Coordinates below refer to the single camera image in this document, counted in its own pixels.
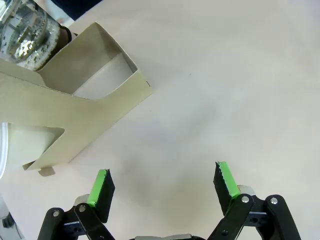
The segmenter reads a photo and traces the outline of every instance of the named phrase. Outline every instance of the white tablecloth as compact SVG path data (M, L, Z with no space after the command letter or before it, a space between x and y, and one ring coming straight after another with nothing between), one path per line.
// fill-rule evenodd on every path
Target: white tablecloth
M258 197L282 195L302 239L320 238L320 3L316 0L104 0L97 21L154 94L56 174L7 173L0 192L27 240L45 213L71 208L99 169L116 186L117 240L191 233L223 217L212 183L227 161ZM245 228L240 240L258 239Z

